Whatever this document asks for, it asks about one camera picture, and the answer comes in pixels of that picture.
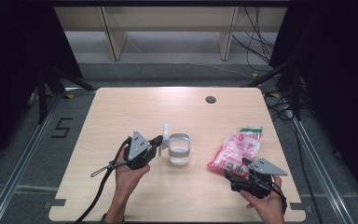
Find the black cable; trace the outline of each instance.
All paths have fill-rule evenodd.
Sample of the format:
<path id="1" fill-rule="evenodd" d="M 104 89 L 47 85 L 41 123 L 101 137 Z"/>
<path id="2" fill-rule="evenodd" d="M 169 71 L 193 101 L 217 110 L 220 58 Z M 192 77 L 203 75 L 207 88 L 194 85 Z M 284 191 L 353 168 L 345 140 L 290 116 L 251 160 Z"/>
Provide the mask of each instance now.
<path id="1" fill-rule="evenodd" d="M 268 109 L 272 109 L 273 111 L 276 112 L 276 114 L 272 115 L 271 117 L 276 116 L 276 118 L 279 117 L 281 120 L 289 120 L 291 122 L 291 124 L 293 125 L 294 129 L 295 129 L 295 135 L 296 135 L 296 141 L 297 141 L 297 147 L 298 147 L 298 156 L 299 156 L 299 159 L 300 159 L 301 170 L 302 170 L 303 176 L 305 178 L 307 187 L 308 187 L 308 189 L 310 191 L 310 197 L 311 197 L 312 202 L 313 202 L 313 204 L 315 206 L 315 211 L 316 211 L 316 214 L 318 216 L 319 223 L 323 224 L 321 213 L 319 211 L 318 204 L 316 203 L 316 199 L 315 199 L 315 196 L 313 194 L 312 188 L 310 186 L 310 181 L 309 181 L 307 172 L 305 170 L 304 160 L 303 160 L 303 155 L 302 155 L 303 153 L 302 153 L 302 150 L 301 150 L 301 141 L 300 141 L 299 131 L 298 131 L 298 128 L 296 127 L 295 123 L 293 122 L 294 116 L 292 115 L 291 117 L 288 117 L 287 114 L 283 113 L 284 111 L 291 110 L 290 103 L 286 103 L 286 102 L 283 101 L 283 99 L 285 97 L 290 97 L 290 95 L 291 94 L 286 94 L 286 95 L 282 94 L 282 98 L 275 105 L 268 105 L 267 102 L 266 102 L 266 104 L 268 106 Z M 280 110 L 278 108 L 279 105 L 289 105 L 289 106 L 286 107 L 285 109 Z"/>
<path id="2" fill-rule="evenodd" d="M 86 210 L 86 212 L 83 213 L 83 215 L 81 215 L 74 224 L 79 224 L 81 223 L 81 221 L 83 221 L 83 219 L 89 214 L 89 212 L 92 210 L 92 208 L 94 208 L 95 204 L 98 202 L 98 200 L 101 197 L 101 194 L 103 192 L 103 187 L 106 183 L 107 178 L 112 174 L 112 172 L 116 169 L 116 163 L 118 160 L 118 157 L 120 156 L 121 150 L 124 148 L 124 146 L 126 146 L 129 142 L 131 141 L 131 137 L 128 137 L 120 146 L 120 148 L 118 149 L 118 152 L 115 156 L 115 158 L 109 162 L 109 166 L 106 169 L 106 173 L 103 176 L 103 180 L 101 181 L 100 187 L 98 188 L 98 192 L 97 195 L 95 195 L 94 200 L 92 201 L 92 203 L 89 205 L 89 208 Z"/>
<path id="3" fill-rule="evenodd" d="M 293 123 L 293 121 L 291 120 L 293 126 L 295 127 L 295 130 L 296 130 L 296 140 L 297 140 L 297 146 L 298 146 L 298 154 L 299 154 L 299 158 L 300 158 L 300 163 L 301 163 L 301 170 L 302 170 L 302 173 L 305 177 L 305 181 L 307 183 L 307 187 L 308 189 L 310 190 L 310 197 L 312 198 L 312 202 L 313 204 L 315 205 L 315 210 L 316 210 L 316 214 L 318 216 L 318 219 L 319 219 L 319 223 L 323 223 L 322 222 L 322 217 L 321 217 L 321 213 L 319 211 L 319 206 L 318 204 L 316 203 L 316 199 L 315 199 L 315 196 L 313 195 L 313 191 L 312 191 L 312 188 L 310 186 L 310 181 L 308 179 L 308 175 L 307 175 L 307 172 L 305 171 L 305 167 L 304 167 L 304 161 L 303 161 L 303 156 L 302 156 L 302 150 L 301 150 L 301 143 L 300 143 L 300 137 L 299 137 L 299 132 L 298 132 L 298 129 L 296 128 L 296 125 Z"/>
<path id="4" fill-rule="evenodd" d="M 234 37 L 234 39 L 245 49 L 248 49 L 250 50 L 253 54 L 257 55 L 258 57 L 260 57 L 264 62 L 268 63 L 269 62 L 269 59 L 264 57 L 261 53 L 255 51 L 254 49 L 251 49 L 247 46 L 245 46 L 244 44 L 242 44 L 242 42 L 240 42 L 240 40 L 235 36 L 235 35 L 232 35 L 232 37 Z"/>
<path id="5" fill-rule="evenodd" d="M 261 43 L 261 48 L 262 48 L 262 50 L 263 50 L 263 52 L 264 52 L 265 58 L 268 58 L 268 57 L 267 57 L 267 54 L 268 54 L 269 57 L 270 57 L 269 51 L 267 50 L 267 48 L 266 48 L 266 46 L 265 46 L 265 43 L 263 42 L 263 40 L 264 40 L 264 41 L 267 41 L 267 40 L 266 40 L 266 39 L 261 35 L 261 33 L 260 33 L 260 25 L 259 25 L 259 23 L 258 23 L 258 17 L 259 17 L 260 7 L 256 7 L 256 8 L 255 8 L 255 23 L 253 22 L 253 20 L 252 20 L 252 18 L 251 18 L 251 16 L 250 16 L 248 10 L 246 9 L 246 7 L 245 7 L 244 9 L 245 9 L 246 15 L 247 15 L 247 17 L 248 17 L 248 19 L 249 19 L 249 21 L 250 21 L 250 23 L 252 24 L 252 27 L 253 27 L 253 29 L 254 29 L 254 33 L 252 34 L 251 38 L 252 38 L 252 39 L 255 39 L 254 36 L 255 36 L 255 33 L 256 33 L 257 36 L 258 36 L 258 38 L 259 38 L 259 41 L 260 41 L 260 43 Z"/>
<path id="6" fill-rule="evenodd" d="M 106 173 L 103 176 L 103 180 L 101 181 L 100 187 L 98 189 L 97 195 L 95 195 L 94 200 L 92 201 L 91 205 L 86 210 L 86 212 L 84 212 L 83 215 L 81 215 L 81 217 L 78 218 L 77 221 L 75 221 L 75 224 L 79 224 L 81 221 L 83 221 L 83 219 L 89 214 L 89 212 L 92 210 L 92 208 L 94 208 L 95 204 L 98 202 L 98 200 L 101 197 L 101 194 L 103 193 L 103 187 L 106 183 L 106 180 L 112 174 L 113 170 L 115 170 L 113 167 L 107 168 Z"/>

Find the floor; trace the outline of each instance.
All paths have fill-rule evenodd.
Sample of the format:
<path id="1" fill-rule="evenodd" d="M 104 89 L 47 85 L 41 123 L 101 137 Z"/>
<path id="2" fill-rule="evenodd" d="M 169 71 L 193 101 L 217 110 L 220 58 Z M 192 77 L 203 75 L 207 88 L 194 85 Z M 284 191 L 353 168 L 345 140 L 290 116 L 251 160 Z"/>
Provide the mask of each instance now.
<path id="1" fill-rule="evenodd" d="M 251 40 L 247 34 L 234 35 L 246 46 Z M 235 40 L 231 44 L 228 60 L 222 61 L 214 33 L 129 33 L 119 61 L 112 61 L 103 33 L 71 32 L 67 36 L 85 80 L 98 83 L 99 86 L 238 86 L 239 81 L 249 82 L 253 76 L 262 76 L 271 69 L 260 55 L 249 52 Z M 276 34 L 263 34 L 263 37 L 273 43 Z M 269 56 L 256 41 L 253 41 L 251 47 L 262 57 Z M 112 69 L 128 73 L 134 79 L 107 77 L 106 73 Z M 143 73 L 132 74 L 134 69 Z M 195 82 L 189 83 L 183 80 L 186 76 L 177 76 L 175 79 L 165 77 L 167 73 L 184 71 L 192 74 L 189 79 L 200 73 L 209 74 L 208 77 L 224 76 L 226 80 L 216 84 L 194 79 Z M 140 81 L 144 77 L 139 76 L 146 76 L 145 74 L 157 79 L 147 83 Z M 272 78 L 260 89 L 266 93 L 275 91 L 273 84 L 278 78 Z M 73 87 L 71 83 L 64 84 L 66 87 Z M 303 209 L 307 212 L 303 223 L 358 223 L 358 185 L 345 162 L 334 155 L 334 146 L 329 142 L 328 135 L 324 133 L 311 108 L 301 111 L 302 120 L 290 122 L 284 118 L 291 116 L 290 111 L 285 110 L 287 105 L 279 105 L 282 101 L 290 101 L 290 97 L 267 96 L 266 104 L 271 107 L 271 118 L 294 176 Z M 16 132 L 7 142 L 7 148 L 0 152 L 0 196 L 5 190 L 9 192 L 5 201 L 7 203 L 0 207 L 0 211 L 3 211 L 0 213 L 0 223 L 55 223 L 48 219 L 48 209 L 54 200 L 72 154 L 71 148 L 76 143 L 92 99 L 92 93 L 83 91 L 70 97 L 49 99 L 55 107 L 51 108 L 54 113 L 45 129 L 36 125 L 37 101 L 30 104 Z M 51 136 L 62 134 L 56 130 L 56 124 L 61 121 L 70 122 L 71 131 L 65 138 L 52 139 Z M 296 140 L 296 130 L 301 132 L 302 139 L 299 141 Z M 24 151 L 29 152 L 29 158 L 23 157 Z M 13 179 L 12 172 L 19 170 L 18 161 L 25 162 L 22 163 L 23 169 L 17 174 L 18 179 Z"/>

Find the gray floor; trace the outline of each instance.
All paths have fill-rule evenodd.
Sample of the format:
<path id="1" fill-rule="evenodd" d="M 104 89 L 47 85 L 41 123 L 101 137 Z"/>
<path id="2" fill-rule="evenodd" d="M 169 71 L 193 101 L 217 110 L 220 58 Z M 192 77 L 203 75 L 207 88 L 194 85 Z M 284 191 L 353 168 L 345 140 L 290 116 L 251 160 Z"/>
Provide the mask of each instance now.
<path id="1" fill-rule="evenodd" d="M 110 58 L 104 34 L 67 35 L 85 81 L 96 87 L 238 87 L 252 81 L 253 74 L 262 76 L 265 73 L 256 69 L 270 69 L 258 56 L 247 54 L 235 41 L 231 45 L 228 60 L 222 61 L 213 33 L 130 33 L 124 52 L 117 62 Z M 249 41 L 245 34 L 235 35 L 243 43 Z M 276 34 L 264 34 L 264 37 L 273 42 Z M 262 52 L 259 46 L 252 47 Z M 275 77 L 263 83 L 260 89 L 273 91 L 277 79 Z M 75 87 L 65 80 L 63 83 L 66 87 Z M 53 223 L 48 218 L 49 204 L 58 190 L 92 99 L 93 94 L 77 93 L 72 98 L 63 97 L 59 101 L 0 223 Z M 280 100 L 281 98 L 267 97 L 266 103 L 276 105 Z M 358 223 L 357 183 L 345 163 L 333 155 L 334 146 L 311 111 L 303 109 L 302 113 L 301 124 L 348 208 L 351 223 Z M 62 122 L 62 125 L 70 128 L 67 136 L 52 138 L 54 135 L 64 134 L 63 130 L 56 130 L 56 126 L 60 119 L 68 118 L 70 120 Z M 0 192 L 27 148 L 37 121 L 38 104 L 34 101 L 19 121 L 7 147 L 0 152 Z M 301 149 L 298 148 L 292 123 L 282 119 L 274 119 L 273 122 L 307 210 L 307 218 L 303 223 L 320 223 L 317 210 L 323 223 L 340 223 L 335 206 L 329 201 L 328 194 L 304 152 L 304 144 Z M 301 169 L 300 150 L 307 178 Z"/>

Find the sleeve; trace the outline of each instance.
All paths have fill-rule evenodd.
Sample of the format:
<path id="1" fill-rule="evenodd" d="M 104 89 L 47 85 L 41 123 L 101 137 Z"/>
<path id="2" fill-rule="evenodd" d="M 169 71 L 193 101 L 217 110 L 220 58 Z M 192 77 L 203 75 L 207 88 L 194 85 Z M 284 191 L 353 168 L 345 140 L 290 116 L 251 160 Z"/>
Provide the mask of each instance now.
<path id="1" fill-rule="evenodd" d="M 125 220 L 124 220 L 124 218 L 123 218 L 123 221 L 120 222 L 120 223 L 118 223 L 118 222 L 116 222 L 116 223 L 106 222 L 106 221 L 104 220 L 105 216 L 106 216 L 106 214 L 104 214 L 104 215 L 103 215 L 103 218 L 101 218 L 101 222 L 100 222 L 101 224 L 125 224 L 125 223 L 126 223 Z"/>

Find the printed number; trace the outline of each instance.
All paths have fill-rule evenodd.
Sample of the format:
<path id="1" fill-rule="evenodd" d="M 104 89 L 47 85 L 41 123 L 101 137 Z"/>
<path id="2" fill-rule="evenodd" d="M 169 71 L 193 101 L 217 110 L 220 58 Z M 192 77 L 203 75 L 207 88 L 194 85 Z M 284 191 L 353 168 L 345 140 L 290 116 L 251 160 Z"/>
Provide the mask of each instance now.
<path id="1" fill-rule="evenodd" d="M 68 134 L 68 132 L 71 128 L 60 127 L 61 122 L 63 120 L 72 120 L 72 118 L 61 118 L 60 121 L 58 121 L 58 124 L 57 124 L 55 130 L 65 130 L 65 134 L 64 135 L 52 135 L 51 138 L 66 138 L 66 135 Z"/>

